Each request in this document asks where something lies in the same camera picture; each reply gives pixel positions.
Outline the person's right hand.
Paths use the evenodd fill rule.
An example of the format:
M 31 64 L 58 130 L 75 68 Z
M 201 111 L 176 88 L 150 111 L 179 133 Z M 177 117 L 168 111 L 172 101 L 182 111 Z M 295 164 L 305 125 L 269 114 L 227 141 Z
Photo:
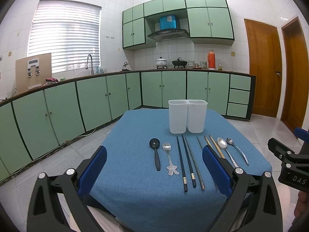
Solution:
M 294 210 L 294 216 L 300 217 L 301 214 L 305 211 L 307 204 L 308 204 L 308 193 L 299 191 L 298 200 Z

